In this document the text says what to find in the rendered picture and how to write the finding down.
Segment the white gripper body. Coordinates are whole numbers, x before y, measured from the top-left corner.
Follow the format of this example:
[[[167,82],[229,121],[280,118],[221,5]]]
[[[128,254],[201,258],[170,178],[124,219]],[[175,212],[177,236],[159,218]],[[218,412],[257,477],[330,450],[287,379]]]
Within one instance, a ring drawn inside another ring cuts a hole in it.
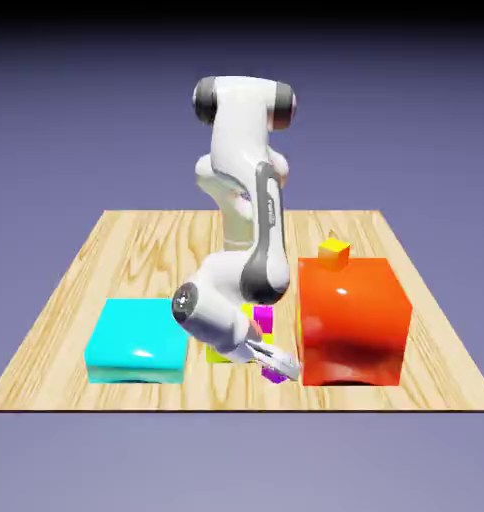
[[[253,359],[263,366],[277,371],[289,380],[298,380],[300,376],[300,364],[292,355],[284,352],[275,345],[263,341],[247,340],[245,345],[251,352]]]

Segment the small magenta cube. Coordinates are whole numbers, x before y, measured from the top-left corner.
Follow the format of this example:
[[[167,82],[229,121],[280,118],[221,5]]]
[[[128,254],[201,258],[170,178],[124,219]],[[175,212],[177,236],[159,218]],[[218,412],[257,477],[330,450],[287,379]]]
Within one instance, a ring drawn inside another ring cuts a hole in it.
[[[264,334],[273,332],[273,307],[271,305],[255,304],[253,306],[253,319]]]

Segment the small yellow cube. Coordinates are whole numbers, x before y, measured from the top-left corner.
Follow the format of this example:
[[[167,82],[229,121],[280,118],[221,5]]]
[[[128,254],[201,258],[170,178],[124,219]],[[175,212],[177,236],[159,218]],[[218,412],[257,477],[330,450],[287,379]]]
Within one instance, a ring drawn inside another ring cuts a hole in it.
[[[338,271],[349,263],[350,244],[330,237],[318,246],[318,259],[329,270]]]

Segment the large yellow box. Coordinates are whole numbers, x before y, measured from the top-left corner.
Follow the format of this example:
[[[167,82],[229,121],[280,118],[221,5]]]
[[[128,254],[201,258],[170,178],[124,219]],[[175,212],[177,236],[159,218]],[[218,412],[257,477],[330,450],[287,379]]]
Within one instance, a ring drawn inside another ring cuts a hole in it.
[[[254,306],[254,304],[245,303],[245,304],[241,305],[240,309],[250,320],[254,321],[253,306]],[[271,334],[263,333],[263,341],[265,343],[272,344],[274,342],[273,332]],[[218,353],[214,348],[212,348],[210,346],[206,347],[205,352],[206,352],[206,361],[208,363],[230,363],[229,359],[222,356],[220,353]]]

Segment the large orange box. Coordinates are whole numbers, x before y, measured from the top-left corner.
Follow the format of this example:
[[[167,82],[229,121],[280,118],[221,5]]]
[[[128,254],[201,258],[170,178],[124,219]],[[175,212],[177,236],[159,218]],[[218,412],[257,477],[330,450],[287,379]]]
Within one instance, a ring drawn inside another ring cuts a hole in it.
[[[335,271],[298,261],[296,340],[305,386],[397,386],[412,305],[384,258]]]

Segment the large cyan box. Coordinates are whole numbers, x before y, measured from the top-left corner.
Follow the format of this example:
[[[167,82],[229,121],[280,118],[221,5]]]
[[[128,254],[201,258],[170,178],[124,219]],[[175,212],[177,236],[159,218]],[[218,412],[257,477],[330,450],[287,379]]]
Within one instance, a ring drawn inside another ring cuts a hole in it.
[[[84,351],[88,381],[180,384],[187,348],[169,298],[109,298]]]

